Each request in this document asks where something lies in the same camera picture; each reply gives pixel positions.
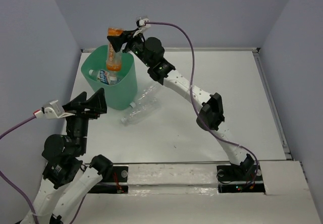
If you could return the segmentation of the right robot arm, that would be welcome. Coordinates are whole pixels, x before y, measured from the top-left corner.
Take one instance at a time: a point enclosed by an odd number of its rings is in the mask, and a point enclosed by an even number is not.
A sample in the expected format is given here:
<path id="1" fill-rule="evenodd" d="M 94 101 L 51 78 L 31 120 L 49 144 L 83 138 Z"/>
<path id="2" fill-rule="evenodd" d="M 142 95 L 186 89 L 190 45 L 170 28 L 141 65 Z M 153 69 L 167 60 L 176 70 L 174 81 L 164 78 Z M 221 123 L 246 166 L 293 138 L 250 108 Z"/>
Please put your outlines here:
<path id="1" fill-rule="evenodd" d="M 109 35 L 107 39 L 116 52 L 134 53 L 148 67 L 147 72 L 154 81 L 173 90 L 192 104 L 198 126 L 216 138 L 228 157 L 235 178 L 243 180 L 256 176 L 259 162 L 249 149 L 233 142 L 233 135 L 225 123 L 220 94 L 210 94 L 194 86 L 192 80 L 183 77 L 165 59 L 165 49 L 155 37 L 144 38 L 142 33 L 133 30 L 123 31 L 117 36 Z"/>

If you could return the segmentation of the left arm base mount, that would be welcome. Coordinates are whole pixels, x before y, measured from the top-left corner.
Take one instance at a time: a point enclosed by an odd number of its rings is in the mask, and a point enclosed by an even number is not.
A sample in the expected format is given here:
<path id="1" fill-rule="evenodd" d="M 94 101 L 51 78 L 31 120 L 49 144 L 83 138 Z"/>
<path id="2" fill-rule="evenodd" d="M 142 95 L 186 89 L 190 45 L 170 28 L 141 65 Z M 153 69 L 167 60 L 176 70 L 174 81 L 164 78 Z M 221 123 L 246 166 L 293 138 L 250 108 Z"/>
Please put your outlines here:
<path id="1" fill-rule="evenodd" d="M 115 165 L 112 173 L 108 177 L 104 177 L 96 184 L 89 193 L 92 194 L 127 194 L 128 193 L 128 174 L 129 167 L 127 165 Z"/>

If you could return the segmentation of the white blue label bottle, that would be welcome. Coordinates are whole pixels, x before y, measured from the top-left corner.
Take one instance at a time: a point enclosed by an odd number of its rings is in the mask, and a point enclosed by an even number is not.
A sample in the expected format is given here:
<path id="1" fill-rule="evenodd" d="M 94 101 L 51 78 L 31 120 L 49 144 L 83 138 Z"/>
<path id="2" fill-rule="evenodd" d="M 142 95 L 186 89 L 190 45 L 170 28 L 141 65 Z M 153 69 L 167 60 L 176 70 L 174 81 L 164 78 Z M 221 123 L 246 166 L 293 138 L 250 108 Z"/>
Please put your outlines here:
<path id="1" fill-rule="evenodd" d="M 121 77 L 117 73 L 106 70 L 89 70 L 88 75 L 95 78 L 98 82 L 106 85 L 116 85 L 121 81 Z"/>

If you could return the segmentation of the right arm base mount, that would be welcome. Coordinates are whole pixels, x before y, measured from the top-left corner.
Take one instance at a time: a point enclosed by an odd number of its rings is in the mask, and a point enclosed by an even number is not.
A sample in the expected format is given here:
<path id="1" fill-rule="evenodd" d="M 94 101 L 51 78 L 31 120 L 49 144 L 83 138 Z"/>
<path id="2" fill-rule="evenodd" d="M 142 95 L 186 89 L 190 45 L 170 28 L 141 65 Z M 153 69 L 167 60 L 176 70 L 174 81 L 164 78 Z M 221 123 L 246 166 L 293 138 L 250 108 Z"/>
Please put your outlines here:
<path id="1" fill-rule="evenodd" d="M 256 174 L 255 168 L 256 165 L 252 167 L 250 173 L 243 175 L 232 165 L 218 165 L 216 173 L 218 192 L 221 194 L 265 193 L 261 168 L 258 167 Z"/>

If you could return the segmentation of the orange label bottle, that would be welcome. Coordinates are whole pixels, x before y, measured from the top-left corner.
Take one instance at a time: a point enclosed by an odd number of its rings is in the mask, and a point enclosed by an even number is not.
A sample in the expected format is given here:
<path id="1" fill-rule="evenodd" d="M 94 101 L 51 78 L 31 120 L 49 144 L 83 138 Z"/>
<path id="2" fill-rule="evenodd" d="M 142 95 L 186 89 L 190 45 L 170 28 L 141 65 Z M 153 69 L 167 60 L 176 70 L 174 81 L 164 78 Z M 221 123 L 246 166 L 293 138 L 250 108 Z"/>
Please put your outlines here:
<path id="1" fill-rule="evenodd" d="M 107 36 L 119 36 L 123 32 L 121 28 L 109 27 Z M 118 81 L 118 72 L 122 69 L 121 52 L 115 52 L 111 43 L 108 44 L 106 68 L 109 73 L 109 84 L 116 84 Z"/>

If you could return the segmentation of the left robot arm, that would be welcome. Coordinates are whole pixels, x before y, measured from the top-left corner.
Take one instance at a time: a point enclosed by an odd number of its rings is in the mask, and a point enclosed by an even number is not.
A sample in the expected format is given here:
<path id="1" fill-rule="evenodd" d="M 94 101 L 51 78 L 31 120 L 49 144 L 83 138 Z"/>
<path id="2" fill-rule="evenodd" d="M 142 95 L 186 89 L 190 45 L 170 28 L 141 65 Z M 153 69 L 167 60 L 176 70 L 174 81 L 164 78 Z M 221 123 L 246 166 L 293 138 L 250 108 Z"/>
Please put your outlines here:
<path id="1" fill-rule="evenodd" d="M 37 119 L 65 119 L 66 134 L 52 134 L 45 140 L 41 155 L 47 163 L 40 188 L 34 202 L 29 202 L 30 210 L 21 223 L 63 223 L 66 214 L 94 185 L 111 177 L 113 163 L 98 155 L 84 176 L 73 181 L 83 165 L 79 157 L 86 153 L 89 121 L 106 112 L 103 88 L 90 98 L 82 92 L 65 105 L 54 100 L 34 112 Z"/>

